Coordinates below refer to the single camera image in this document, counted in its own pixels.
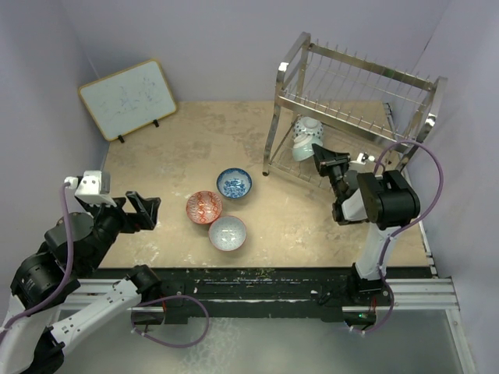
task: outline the dish rack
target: dish rack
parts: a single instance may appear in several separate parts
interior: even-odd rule
[[[317,174],[311,158],[303,162],[292,158],[292,129],[300,115],[321,121],[324,146],[349,152],[352,159],[358,153],[378,158],[398,140],[422,143],[437,120],[447,79],[431,82],[429,76],[422,79],[418,74],[379,65],[357,53],[349,55],[338,46],[320,46],[318,41],[311,42],[310,34],[301,33],[278,67],[264,175],[272,169],[331,187]],[[282,108],[292,111],[292,121],[279,128]],[[276,135],[283,133],[272,153]],[[384,162],[402,171],[416,150],[417,146],[398,144]]]

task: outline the whiteboard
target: whiteboard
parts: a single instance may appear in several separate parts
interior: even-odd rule
[[[177,110],[155,60],[88,83],[80,87],[79,92],[102,135],[109,141]]]

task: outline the cable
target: cable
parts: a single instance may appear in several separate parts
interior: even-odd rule
[[[387,314],[384,315],[383,319],[379,322],[379,323],[376,323],[374,326],[372,326],[370,329],[368,330],[365,330],[365,331],[360,331],[360,333],[372,333],[378,329],[380,329],[387,321],[388,319],[390,318],[391,316],[391,313],[393,312],[393,309],[395,307],[395,296],[394,296],[394,293],[393,293],[393,290],[391,289],[390,287],[390,284],[388,284],[387,280],[386,280],[386,277],[384,276],[383,274],[383,261],[384,261],[384,256],[388,250],[388,245],[390,244],[390,241],[397,235],[399,235],[401,232],[405,231],[405,230],[408,230],[409,228],[411,228],[412,226],[414,226],[415,224],[418,224],[420,221],[422,221],[424,218],[426,218],[426,216],[428,214],[430,214],[431,210],[435,207],[435,205],[437,204],[437,201],[440,199],[440,195],[442,194],[442,189],[444,188],[444,171],[442,170],[442,165],[441,163],[438,161],[437,157],[435,156],[435,154],[429,149],[427,148],[426,146],[424,146],[422,143],[418,143],[414,140],[410,140],[410,139],[407,139],[407,140],[399,140],[398,142],[395,142],[395,143],[392,143],[390,146],[388,146],[387,148],[385,148],[383,150],[383,152],[381,152],[381,155],[379,156],[379,158],[377,159],[376,161],[376,166],[374,167],[374,174],[376,174],[376,171],[377,169],[380,167],[381,165],[381,160],[383,160],[383,157],[384,155],[392,148],[396,147],[398,144],[412,144],[414,146],[418,146],[419,148],[425,150],[429,155],[430,157],[434,160],[435,162],[435,165],[437,166],[437,170],[438,170],[438,188],[437,188],[437,193],[435,194],[435,197],[433,199],[433,201],[431,202],[431,204],[427,207],[427,209],[423,212],[423,214],[421,214],[419,217],[417,217],[413,222],[411,222],[410,224],[408,224],[407,226],[404,226],[403,228],[399,228],[398,230],[395,230],[393,232],[393,234],[391,234],[390,236],[387,237],[386,241],[384,242],[383,244],[383,248],[381,250],[381,254],[380,254],[380,260],[378,262],[378,273],[380,274],[380,279],[381,281],[383,282],[383,285],[387,288],[388,290],[388,293],[390,295],[390,308],[388,309],[388,312]]]
[[[65,235],[66,235],[66,240],[68,242],[68,255],[67,255],[67,261],[66,261],[65,270],[64,270],[64,276],[62,277],[62,280],[61,280],[61,283],[59,283],[59,286],[44,301],[42,301],[40,304],[35,305],[31,309],[25,310],[24,312],[21,312],[21,313],[15,315],[14,317],[12,317],[11,319],[9,319],[7,321],[7,323],[2,328],[2,332],[0,332],[0,344],[3,342],[3,339],[4,339],[7,331],[10,330],[10,328],[12,327],[12,325],[16,321],[18,321],[19,319],[21,319],[23,317],[29,317],[32,314],[43,309],[48,304],[50,304],[52,301],[54,301],[54,299],[57,296],[59,296],[59,294],[62,292],[64,287],[69,282],[69,277],[71,277],[71,271],[73,270],[74,248],[73,248],[73,231],[71,228],[71,221],[69,220],[68,203],[65,200],[65,188],[66,187],[69,187],[68,182],[64,183],[61,186],[61,188],[59,189],[59,199],[61,201],[62,216],[64,219],[64,226],[65,226]]]
[[[165,298],[159,298],[158,300],[153,300],[152,302],[143,302],[143,303],[139,304],[138,306],[147,306],[147,305],[155,304],[157,302],[167,302],[168,300],[176,300],[179,298],[184,298],[186,300],[190,300],[191,302],[195,302],[203,310],[203,313],[206,316],[206,326],[204,327],[204,331],[201,334],[201,336],[198,337],[196,340],[191,341],[190,343],[187,343],[187,344],[167,343],[166,341],[159,340],[155,337],[152,337],[148,333],[145,333],[144,331],[139,330],[133,321],[131,321],[132,322],[132,331],[138,333],[139,335],[145,337],[146,339],[152,340],[154,343],[158,343],[158,344],[164,345],[165,347],[170,347],[170,348],[189,348],[189,347],[192,347],[192,346],[200,343],[206,337],[206,334],[208,333],[208,329],[210,328],[210,316],[208,315],[208,311],[206,310],[205,306],[198,299],[193,298],[192,296],[188,296],[188,295],[173,295],[173,296],[167,296]]]

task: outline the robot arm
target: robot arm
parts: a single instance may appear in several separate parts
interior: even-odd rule
[[[83,177],[70,177],[66,181],[71,189],[76,189],[75,197],[87,211],[69,216],[74,248],[71,277],[51,303],[2,331],[0,373],[55,372],[62,364],[64,353],[115,314],[136,305],[141,295],[148,297],[159,284],[159,279],[147,266],[136,266],[108,295],[75,316],[51,326],[58,305],[80,286],[78,277],[88,277],[98,268],[120,232],[153,230],[161,203],[159,198],[143,199],[136,192],[127,192],[126,197],[136,212],[125,213],[122,207],[126,199],[113,199],[108,194],[107,174],[86,171]],[[61,219],[45,233],[45,241],[38,252],[22,262],[11,284],[5,322],[40,304],[59,286],[67,260],[66,240]]]
[[[391,239],[383,263],[379,263],[384,243],[419,215],[419,198],[400,171],[385,171],[380,177],[359,173],[350,168],[348,153],[332,152],[317,144],[312,147],[316,169],[321,176],[329,177],[336,196],[334,220],[340,225],[370,225],[363,254],[354,266],[357,284],[361,284],[357,291],[380,288],[379,268],[385,275],[396,237]],[[362,161],[363,157],[353,164]]]

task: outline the whiteboard frame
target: whiteboard frame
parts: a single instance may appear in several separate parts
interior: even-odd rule
[[[99,128],[99,130],[101,131],[101,134],[102,136],[104,137],[104,139],[106,139],[108,142],[112,142],[113,140],[117,140],[118,137],[116,136],[115,138],[112,138],[112,139],[109,139],[106,137],[106,135],[104,134],[104,131],[102,131],[102,128],[101,126],[99,125],[99,122],[97,121],[97,119],[95,118],[94,116],[94,113],[92,113],[92,110],[90,109],[90,107],[87,105],[87,102],[85,101],[85,99],[83,98],[83,95],[81,94],[81,90],[85,87],[88,87],[88,86],[92,86],[93,84],[95,83],[99,83],[99,82],[102,82],[103,80],[106,80],[106,79],[109,79],[111,78],[112,76],[117,76],[118,74],[121,74],[122,72],[128,72],[129,70],[131,69],[135,69],[136,67],[138,66],[141,66],[141,65],[145,65],[145,64],[148,64],[149,62],[156,62],[157,64],[157,67],[159,68],[159,71],[161,72],[161,76],[163,77],[163,80],[165,82],[165,85],[166,85],[166,88],[168,90],[168,92],[170,93],[170,97],[172,98],[172,101],[173,101],[173,105],[175,106],[174,110],[170,113],[167,113],[166,115],[163,115],[161,116],[160,118],[156,118],[157,120],[160,120],[162,118],[165,118],[165,117],[168,117],[169,115],[172,115],[174,114],[175,112],[177,112],[177,109],[178,109],[178,106],[177,106],[177,102],[175,101],[175,99],[173,98],[173,95],[172,95],[172,90],[170,90],[170,86],[168,85],[168,81],[166,80],[166,76],[165,76],[165,72],[163,71],[163,68],[161,67],[161,64],[160,62],[156,59],[156,58],[151,58],[147,61],[144,61],[144,62],[141,62],[140,64],[137,64],[137,65],[134,65],[134,66],[130,66],[129,68],[126,68],[126,69],[123,69],[123,70],[120,70],[119,72],[114,72],[112,73],[111,75],[109,76],[105,76],[104,78],[100,78],[98,80],[95,80],[93,82],[90,82],[90,83],[87,83],[87,84],[84,84],[83,86],[81,86],[79,89],[78,89],[78,96],[80,96],[80,99],[81,101],[85,104],[85,108],[87,108],[88,112],[90,113],[90,115],[92,116],[92,119],[94,120],[95,124],[97,125],[97,127]],[[119,134],[120,136],[125,136],[127,134],[130,134],[131,132],[134,132],[138,129],[141,129],[143,128],[144,126],[147,126],[147,125],[150,125],[151,123],[153,123],[154,121],[151,121],[151,122],[147,122],[147,123],[144,123],[142,125],[138,125],[136,128],[134,128],[133,130],[130,130],[128,132],[125,132],[123,134]]]

